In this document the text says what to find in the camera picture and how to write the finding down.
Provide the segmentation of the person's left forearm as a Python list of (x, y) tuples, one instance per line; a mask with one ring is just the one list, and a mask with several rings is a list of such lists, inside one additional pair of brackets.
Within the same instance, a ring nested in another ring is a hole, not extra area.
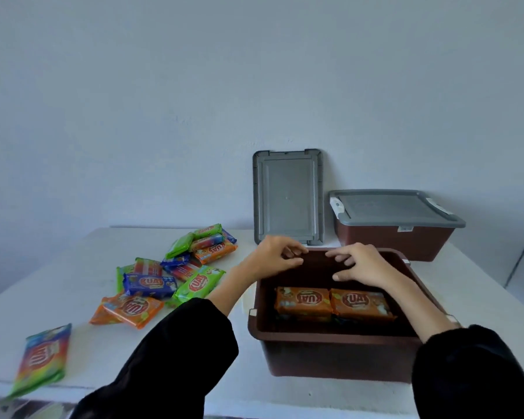
[(272, 276), (269, 264), (242, 262), (208, 298), (169, 313), (141, 340), (110, 383), (84, 397), (70, 419), (202, 419), (204, 399), (238, 357), (228, 318), (252, 283)]

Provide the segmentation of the pile of colourful snack packets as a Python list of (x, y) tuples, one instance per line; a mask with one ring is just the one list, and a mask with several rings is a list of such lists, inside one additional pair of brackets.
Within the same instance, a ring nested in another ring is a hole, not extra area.
[(217, 223), (178, 238), (160, 261), (135, 258), (131, 265), (117, 268), (117, 293), (102, 298), (89, 324), (125, 323), (140, 330), (164, 305), (178, 307), (205, 298), (226, 273), (210, 263), (237, 247), (237, 239)]

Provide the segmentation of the loose grey plastic lid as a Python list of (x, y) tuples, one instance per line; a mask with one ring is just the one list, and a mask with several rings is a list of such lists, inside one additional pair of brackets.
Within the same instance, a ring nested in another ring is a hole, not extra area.
[(319, 149), (258, 151), (252, 156), (254, 241), (283, 235), (322, 246), (323, 157)]

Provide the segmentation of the closed brown plastic box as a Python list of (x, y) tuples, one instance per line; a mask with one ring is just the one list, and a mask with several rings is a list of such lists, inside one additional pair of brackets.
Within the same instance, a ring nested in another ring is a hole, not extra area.
[(342, 246), (355, 243), (391, 248), (410, 261), (432, 262), (454, 228), (429, 226), (349, 226), (334, 219), (334, 231)]

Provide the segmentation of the open brown plastic box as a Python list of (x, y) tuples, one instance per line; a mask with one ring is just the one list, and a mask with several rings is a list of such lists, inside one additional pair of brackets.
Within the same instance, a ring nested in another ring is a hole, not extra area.
[(280, 319), (274, 308), (278, 287), (349, 289), (377, 288), (357, 281), (335, 282), (345, 266), (312, 247), (303, 265), (258, 281), (247, 322), (274, 377), (374, 380), (411, 383), (412, 367), (422, 346), (398, 303), (385, 294), (397, 317), (392, 324), (340, 324)]

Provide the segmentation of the person's right forearm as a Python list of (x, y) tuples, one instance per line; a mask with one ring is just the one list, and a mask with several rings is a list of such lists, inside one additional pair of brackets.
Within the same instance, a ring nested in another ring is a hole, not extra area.
[(395, 270), (378, 283), (423, 343), (412, 370), (419, 419), (524, 419), (524, 371), (495, 331), (457, 327)]

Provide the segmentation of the person's right hand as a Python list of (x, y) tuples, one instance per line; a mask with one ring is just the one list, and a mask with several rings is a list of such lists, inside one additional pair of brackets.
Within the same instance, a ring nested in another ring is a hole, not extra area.
[(346, 269), (355, 269), (359, 278), (357, 281), (370, 287), (389, 290), (406, 278), (372, 245), (358, 242), (329, 250), (325, 255), (344, 264)]

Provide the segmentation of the person's left hand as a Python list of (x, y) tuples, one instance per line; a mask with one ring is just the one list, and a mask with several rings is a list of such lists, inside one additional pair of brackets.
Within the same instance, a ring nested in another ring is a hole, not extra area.
[(246, 270), (254, 281), (278, 275), (280, 270), (280, 238), (286, 236), (266, 236), (257, 248), (246, 258)]

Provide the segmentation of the orange snack packet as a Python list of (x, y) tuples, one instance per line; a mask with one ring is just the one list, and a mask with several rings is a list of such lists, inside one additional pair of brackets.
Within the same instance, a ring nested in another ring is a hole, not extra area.
[(286, 320), (331, 322), (334, 310), (330, 291), (322, 288), (278, 287), (274, 309)]
[(330, 289), (333, 314), (339, 319), (390, 323), (397, 319), (381, 292)]

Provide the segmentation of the grey lid with white clips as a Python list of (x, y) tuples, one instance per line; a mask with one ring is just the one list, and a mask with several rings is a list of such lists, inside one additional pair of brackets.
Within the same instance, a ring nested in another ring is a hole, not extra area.
[(466, 227), (463, 219), (424, 191), (333, 190), (328, 196), (336, 220), (346, 226)]

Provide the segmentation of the rainbow snack packet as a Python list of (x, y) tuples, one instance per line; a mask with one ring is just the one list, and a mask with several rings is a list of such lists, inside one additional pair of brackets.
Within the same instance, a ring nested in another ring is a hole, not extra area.
[(21, 364), (5, 400), (15, 400), (64, 379), (72, 324), (26, 338)]

